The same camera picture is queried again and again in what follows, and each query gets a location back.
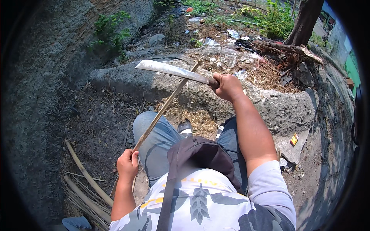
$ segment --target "man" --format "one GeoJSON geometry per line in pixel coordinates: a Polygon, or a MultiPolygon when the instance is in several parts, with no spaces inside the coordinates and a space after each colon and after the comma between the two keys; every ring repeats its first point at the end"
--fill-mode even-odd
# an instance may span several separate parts
{"type": "MultiPolygon", "coordinates": [[[[225,121],[217,140],[233,160],[235,177],[246,196],[237,193],[228,178],[212,169],[187,169],[174,190],[168,230],[295,230],[296,213],[281,175],[270,131],[233,75],[214,74],[216,95],[233,104],[236,117],[225,121]]],[[[155,112],[144,112],[134,122],[135,141],[147,129],[155,112]]],[[[120,175],[112,208],[111,231],[157,230],[169,164],[167,151],[184,139],[162,117],[143,146],[126,149],[117,161],[120,175]],[[136,207],[131,192],[140,159],[149,178],[150,192],[136,207]]]]}

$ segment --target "machete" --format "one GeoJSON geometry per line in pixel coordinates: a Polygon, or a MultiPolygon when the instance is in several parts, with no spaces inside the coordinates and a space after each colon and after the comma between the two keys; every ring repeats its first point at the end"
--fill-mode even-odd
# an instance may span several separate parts
{"type": "Polygon", "coordinates": [[[135,69],[156,71],[164,74],[175,75],[186,79],[194,80],[202,84],[207,84],[208,86],[211,86],[212,88],[216,89],[220,87],[220,83],[214,78],[207,78],[200,74],[153,60],[142,60],[135,67],[135,69]]]}

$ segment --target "left hand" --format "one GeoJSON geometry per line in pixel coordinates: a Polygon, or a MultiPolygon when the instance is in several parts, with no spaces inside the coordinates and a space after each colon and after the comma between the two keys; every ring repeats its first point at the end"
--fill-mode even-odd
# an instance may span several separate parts
{"type": "Polygon", "coordinates": [[[117,160],[117,171],[120,176],[119,181],[125,184],[132,184],[139,169],[139,151],[132,151],[132,149],[126,149],[117,160]]]}

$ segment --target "blue cloth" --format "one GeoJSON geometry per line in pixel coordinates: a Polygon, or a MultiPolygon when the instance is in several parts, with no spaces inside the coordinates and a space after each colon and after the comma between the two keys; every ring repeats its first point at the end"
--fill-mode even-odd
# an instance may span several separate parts
{"type": "Polygon", "coordinates": [[[92,229],[90,223],[87,221],[86,217],[67,217],[63,218],[62,224],[69,231],[80,231],[79,229],[92,229]]]}
{"type": "MultiPolygon", "coordinates": [[[[156,114],[156,112],[143,112],[136,117],[133,125],[135,142],[138,142],[156,114]]],[[[173,144],[182,139],[184,137],[162,116],[140,147],[139,157],[148,175],[150,187],[168,172],[167,151],[173,144]]],[[[246,191],[248,185],[246,164],[238,145],[235,117],[225,121],[224,129],[217,143],[222,145],[229,153],[234,163],[235,176],[242,184],[242,189],[246,191]]]]}

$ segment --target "white t-shirt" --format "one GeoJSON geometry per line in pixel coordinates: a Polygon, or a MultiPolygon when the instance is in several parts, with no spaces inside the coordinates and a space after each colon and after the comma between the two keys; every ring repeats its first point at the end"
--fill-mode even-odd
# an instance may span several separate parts
{"type": "MultiPolygon", "coordinates": [[[[145,203],[110,224],[110,231],[155,231],[167,174],[150,189],[145,203]]],[[[248,194],[212,169],[195,169],[174,190],[170,226],[177,230],[295,230],[293,200],[279,162],[257,167],[248,178],[248,194]]]]}

